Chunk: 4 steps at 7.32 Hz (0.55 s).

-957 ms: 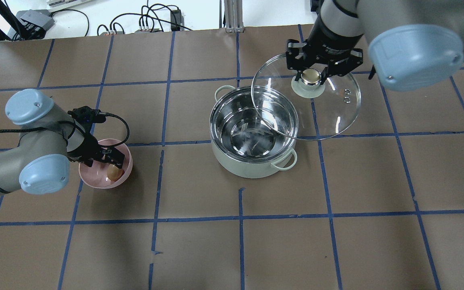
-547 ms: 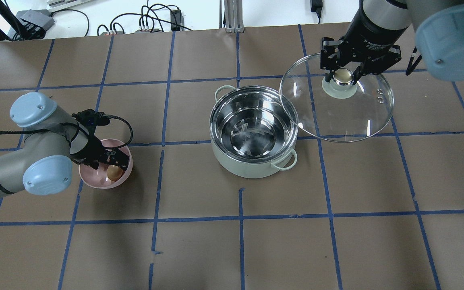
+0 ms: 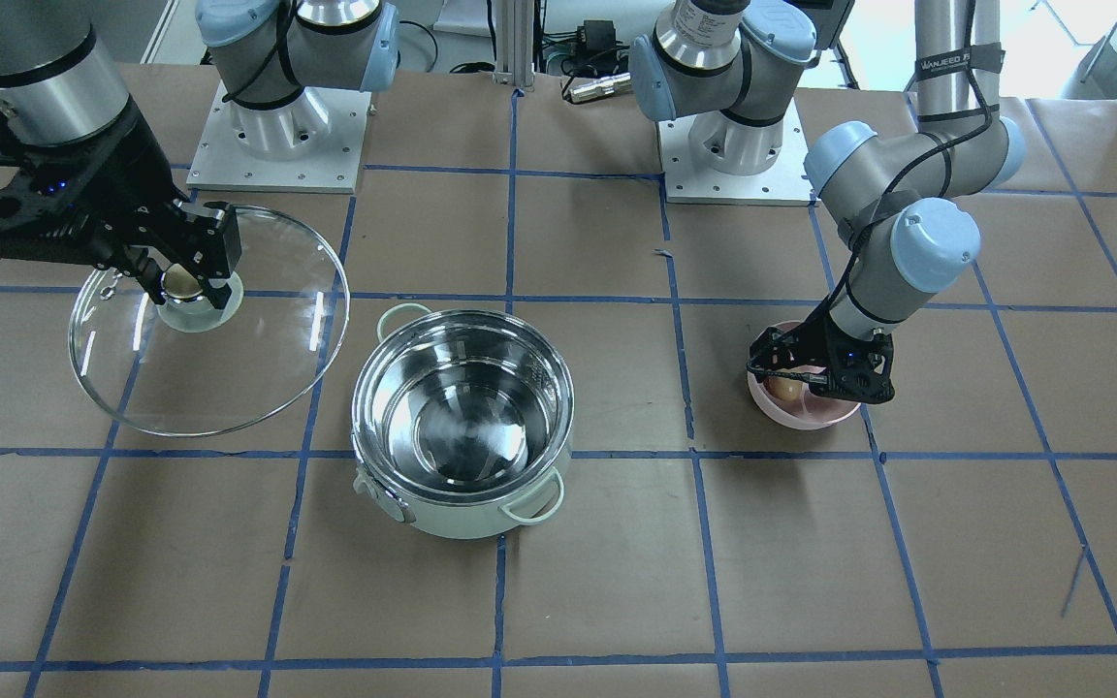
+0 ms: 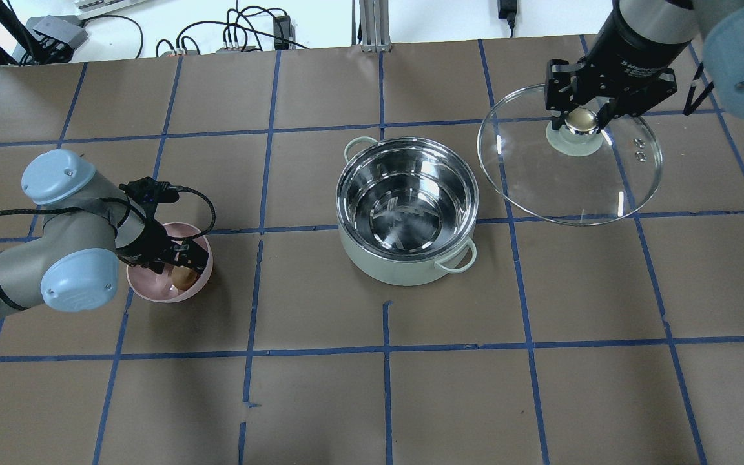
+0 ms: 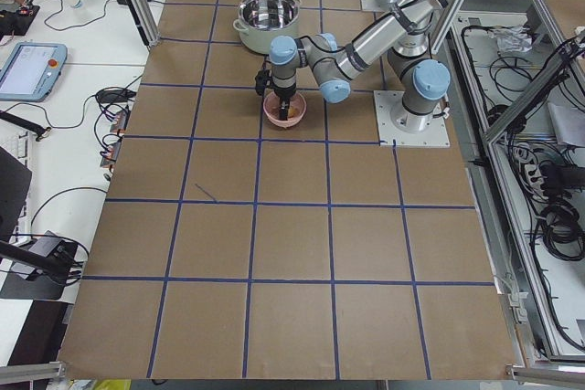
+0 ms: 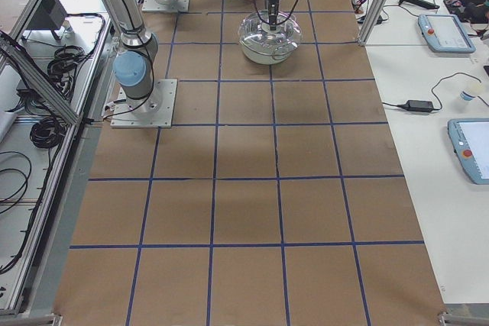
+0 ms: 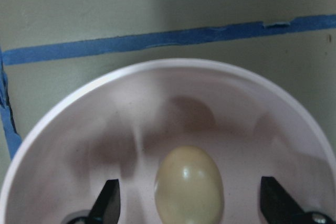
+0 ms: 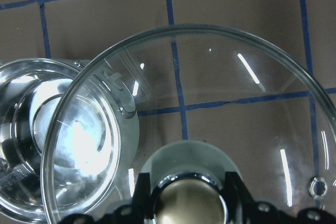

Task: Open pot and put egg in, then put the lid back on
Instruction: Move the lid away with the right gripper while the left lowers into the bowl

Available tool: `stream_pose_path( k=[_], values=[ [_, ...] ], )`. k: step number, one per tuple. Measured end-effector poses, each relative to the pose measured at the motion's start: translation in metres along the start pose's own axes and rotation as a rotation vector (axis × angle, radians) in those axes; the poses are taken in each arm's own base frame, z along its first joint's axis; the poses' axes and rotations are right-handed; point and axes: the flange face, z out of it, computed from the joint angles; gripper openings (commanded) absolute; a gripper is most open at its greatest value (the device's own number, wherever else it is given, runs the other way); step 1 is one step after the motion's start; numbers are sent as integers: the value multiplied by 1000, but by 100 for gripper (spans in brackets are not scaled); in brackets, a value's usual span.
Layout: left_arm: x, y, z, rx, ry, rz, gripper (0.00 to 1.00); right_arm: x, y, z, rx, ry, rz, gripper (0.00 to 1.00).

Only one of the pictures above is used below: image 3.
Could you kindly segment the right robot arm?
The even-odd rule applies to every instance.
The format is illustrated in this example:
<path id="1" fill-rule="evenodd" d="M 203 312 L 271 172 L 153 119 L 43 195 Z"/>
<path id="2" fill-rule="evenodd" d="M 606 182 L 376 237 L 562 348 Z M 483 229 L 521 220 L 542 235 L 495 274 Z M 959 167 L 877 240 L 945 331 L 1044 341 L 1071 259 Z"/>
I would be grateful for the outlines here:
<path id="1" fill-rule="evenodd" d="M 330 136 L 319 88 L 386 90 L 399 15 L 386 1 L 201 1 L 201 40 L 232 136 L 288 160 Z M 0 258 L 118 270 L 152 303 L 230 312 L 233 207 L 191 205 L 76 1 L 0 1 Z"/>

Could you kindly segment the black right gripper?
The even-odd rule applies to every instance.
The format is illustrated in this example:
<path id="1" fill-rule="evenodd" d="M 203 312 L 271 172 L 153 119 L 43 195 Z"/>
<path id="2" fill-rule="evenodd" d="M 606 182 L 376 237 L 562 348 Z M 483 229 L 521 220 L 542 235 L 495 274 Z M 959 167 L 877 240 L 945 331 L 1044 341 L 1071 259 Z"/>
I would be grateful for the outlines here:
<path id="1" fill-rule="evenodd" d="M 242 256 L 227 202 L 181 203 L 172 169 L 137 103 L 105 128 L 58 146 L 25 144 L 0 108 L 0 258 L 112 267 L 168 303 L 155 252 L 225 309 Z"/>

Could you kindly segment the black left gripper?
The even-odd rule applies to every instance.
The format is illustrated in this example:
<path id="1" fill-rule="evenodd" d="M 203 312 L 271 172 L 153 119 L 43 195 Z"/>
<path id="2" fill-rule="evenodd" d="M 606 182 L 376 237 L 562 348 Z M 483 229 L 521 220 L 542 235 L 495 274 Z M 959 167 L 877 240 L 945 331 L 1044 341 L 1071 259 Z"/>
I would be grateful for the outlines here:
<path id="1" fill-rule="evenodd" d="M 817 396 L 885 403 L 895 396 L 892 362 L 890 334 L 860 340 L 817 308 L 798 327 L 763 331 L 750 345 L 748 372 L 758 383 L 767 377 L 801 381 Z"/>

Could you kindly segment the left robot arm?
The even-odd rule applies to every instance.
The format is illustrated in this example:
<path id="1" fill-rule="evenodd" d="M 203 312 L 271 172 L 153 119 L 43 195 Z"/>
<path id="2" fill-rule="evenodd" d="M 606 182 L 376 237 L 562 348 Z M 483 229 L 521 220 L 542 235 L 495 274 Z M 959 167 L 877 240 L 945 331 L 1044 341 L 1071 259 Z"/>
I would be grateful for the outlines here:
<path id="1" fill-rule="evenodd" d="M 999 114 L 997 1 L 914 4 L 916 132 L 886 138 L 846 122 L 808 149 L 804 173 L 850 257 L 833 291 L 792 329 L 750 345 L 748 373 L 803 383 L 817 396 L 884 403 L 894 396 L 894 331 L 947 290 L 978 256 L 981 235 L 956 204 L 1013 176 L 1025 156 Z M 767 168 L 764 146 L 818 49 L 818 28 L 787 1 L 677 1 L 634 37 L 628 71 L 652 122 L 696 116 L 691 142 L 718 171 Z"/>

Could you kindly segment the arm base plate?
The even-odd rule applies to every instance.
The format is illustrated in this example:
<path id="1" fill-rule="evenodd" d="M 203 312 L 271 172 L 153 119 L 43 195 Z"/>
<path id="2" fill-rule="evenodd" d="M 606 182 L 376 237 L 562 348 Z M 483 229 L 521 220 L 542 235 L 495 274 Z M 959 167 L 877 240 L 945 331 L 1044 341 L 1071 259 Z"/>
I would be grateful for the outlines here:
<path id="1" fill-rule="evenodd" d="M 254 111 L 218 85 L 187 185 L 203 191 L 330 193 L 359 189 L 371 94 L 309 87 L 292 105 Z"/>
<path id="2" fill-rule="evenodd" d="M 806 137 L 798 107 L 767 127 L 719 111 L 657 123 L 666 200 L 671 204 L 806 205 Z"/>

